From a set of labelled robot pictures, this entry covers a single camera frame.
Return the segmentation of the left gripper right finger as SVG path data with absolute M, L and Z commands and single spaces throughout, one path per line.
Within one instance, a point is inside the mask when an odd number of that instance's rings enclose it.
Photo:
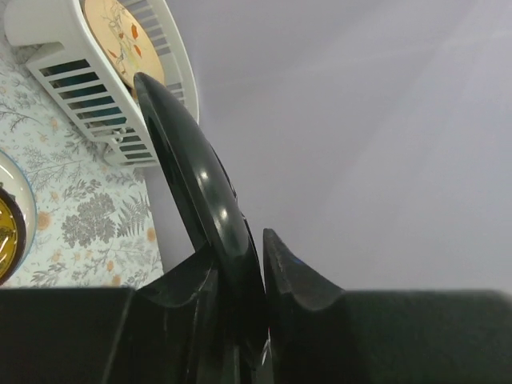
M 508 383 L 511 296 L 344 290 L 263 232 L 277 383 Z

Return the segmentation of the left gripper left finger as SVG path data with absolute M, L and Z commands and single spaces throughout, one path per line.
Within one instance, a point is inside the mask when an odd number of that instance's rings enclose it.
M 1 292 L 4 383 L 208 383 L 218 268 L 201 249 L 141 289 Z

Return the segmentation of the black glossy plate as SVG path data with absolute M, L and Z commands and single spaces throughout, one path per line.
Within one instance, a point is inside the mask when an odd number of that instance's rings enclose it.
M 141 289 L 162 309 L 164 381 L 253 383 L 268 339 L 256 246 L 201 128 L 160 82 L 134 76 L 139 106 L 194 252 Z

